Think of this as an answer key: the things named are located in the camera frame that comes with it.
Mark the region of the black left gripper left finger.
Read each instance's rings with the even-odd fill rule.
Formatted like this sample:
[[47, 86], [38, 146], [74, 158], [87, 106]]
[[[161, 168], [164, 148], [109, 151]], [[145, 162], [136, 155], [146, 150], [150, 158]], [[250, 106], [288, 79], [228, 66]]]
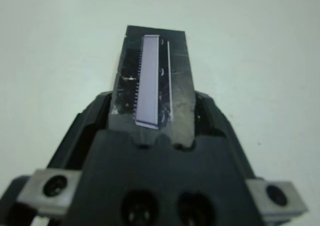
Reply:
[[78, 113], [53, 154], [48, 168], [81, 170], [97, 131], [107, 127], [112, 92], [100, 93]]

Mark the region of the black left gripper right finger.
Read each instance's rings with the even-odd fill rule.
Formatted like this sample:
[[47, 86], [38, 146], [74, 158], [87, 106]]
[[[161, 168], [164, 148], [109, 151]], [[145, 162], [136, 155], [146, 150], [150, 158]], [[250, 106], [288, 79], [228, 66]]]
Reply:
[[227, 117], [209, 95], [195, 93], [194, 135], [225, 138], [237, 168], [246, 179], [254, 179], [255, 173]]

